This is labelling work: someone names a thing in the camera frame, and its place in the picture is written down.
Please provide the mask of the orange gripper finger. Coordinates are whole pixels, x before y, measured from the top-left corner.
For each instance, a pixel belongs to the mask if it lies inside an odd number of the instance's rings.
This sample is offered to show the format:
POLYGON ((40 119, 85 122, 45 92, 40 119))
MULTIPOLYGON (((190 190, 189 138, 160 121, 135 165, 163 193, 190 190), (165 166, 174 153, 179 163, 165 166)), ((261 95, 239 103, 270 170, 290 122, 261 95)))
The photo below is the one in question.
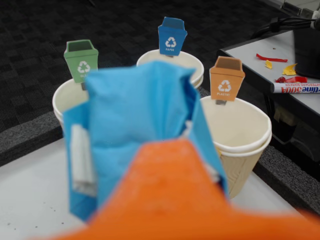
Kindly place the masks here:
POLYGON ((232 206, 187 139, 152 142, 87 227, 59 240, 317 240, 320 219, 232 206))

